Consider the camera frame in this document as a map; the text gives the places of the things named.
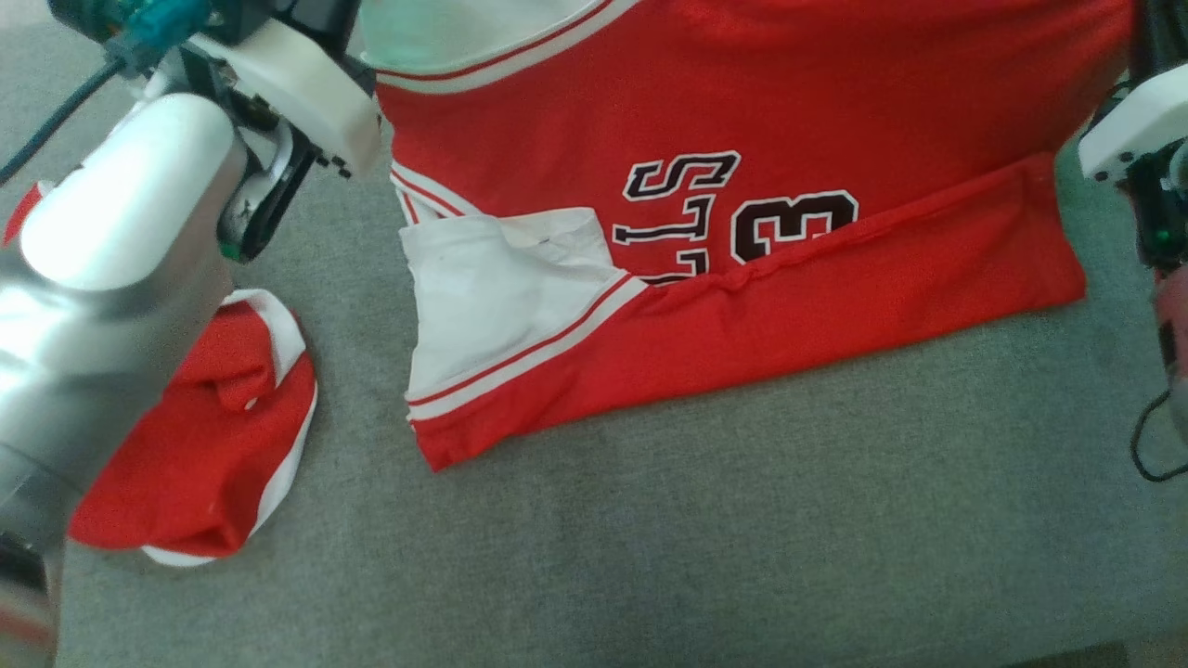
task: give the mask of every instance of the red jersey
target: red jersey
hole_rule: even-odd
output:
[[[437,470],[1063,304],[1129,0],[368,0]]]

